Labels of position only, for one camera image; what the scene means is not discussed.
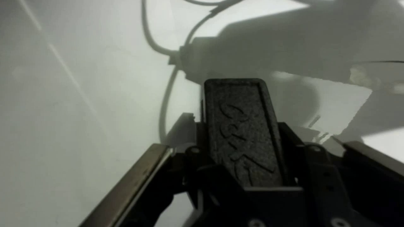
screw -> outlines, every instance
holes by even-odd
[[[351,225],[342,218],[331,219],[331,225],[333,227],[351,227]]]
[[[193,147],[193,148],[191,148],[191,152],[195,153],[195,154],[198,154],[200,151],[199,151],[199,149],[197,147]]]
[[[320,152],[321,151],[321,149],[319,147],[317,147],[317,146],[310,146],[310,149],[312,151],[315,151],[315,152]]]
[[[265,224],[259,219],[251,219],[248,222],[248,227],[265,227]]]

screw hole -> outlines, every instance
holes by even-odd
[[[334,187],[331,185],[326,186],[327,191],[334,191]]]

white surface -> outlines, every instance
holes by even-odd
[[[400,31],[403,9],[391,6],[393,1],[387,0],[373,5],[366,3],[370,1],[352,2],[358,2],[349,11],[352,18],[363,19],[354,15],[370,12],[363,19],[366,25],[351,28],[356,20],[348,23],[343,20],[346,15],[330,14],[330,21],[320,17],[293,28],[290,21],[282,20],[263,27],[245,27],[229,42],[240,41],[234,44],[234,52],[216,53],[217,61],[210,69],[229,77],[265,79],[277,107],[302,97],[289,95],[282,99],[276,82],[268,79],[274,68],[267,65],[275,64],[280,71],[292,62],[296,65],[290,66],[289,72],[294,74],[293,69],[301,67],[297,59],[305,63],[310,59],[324,61],[325,67],[330,66],[326,64],[330,58],[335,62],[331,65],[342,59],[403,60],[399,48],[404,37]],[[77,226],[147,147],[160,141],[160,106],[173,66],[145,40],[140,6],[140,0],[0,2],[0,226]],[[287,0],[245,0],[209,20],[195,36],[225,37],[234,32],[234,27],[227,25],[237,21],[249,23],[253,18],[292,11],[297,15],[303,12],[304,17],[307,9],[321,12],[327,7]],[[152,36],[159,45],[178,50],[191,28],[211,9],[181,0],[148,0]],[[244,39],[238,37],[243,37],[243,31],[254,35],[265,27],[273,33],[268,37],[268,47],[256,47],[255,41],[248,39],[245,46],[240,46]],[[332,39],[338,35],[347,40]],[[327,41],[337,43],[323,48],[322,42]],[[277,60],[264,61],[266,52],[272,54],[273,50],[279,51]],[[349,56],[345,56],[345,50],[349,50]],[[259,61],[249,61],[251,51],[259,52]],[[223,61],[222,56],[234,59]],[[383,73],[400,70],[400,66],[397,70],[387,68]],[[315,83],[318,79],[307,81],[320,86]],[[325,116],[315,126],[331,132],[328,119],[333,118],[332,133],[338,133],[370,91],[330,81],[322,83],[333,89],[315,89],[322,100],[321,115]],[[336,98],[339,86],[344,92],[340,98],[348,99],[351,91],[356,100],[352,105],[350,100],[346,105],[338,101],[338,109],[346,111],[345,118],[337,109],[327,107]],[[166,131],[182,113],[194,113],[198,120],[199,100],[200,85],[180,72],[170,96]],[[279,118],[297,125],[312,119],[295,122],[286,110],[276,111]],[[370,140],[377,139],[371,136],[365,141]],[[377,140],[377,148],[388,153],[386,141]],[[389,155],[404,160],[397,150]],[[177,196],[157,226],[181,226],[190,213],[184,195]]]

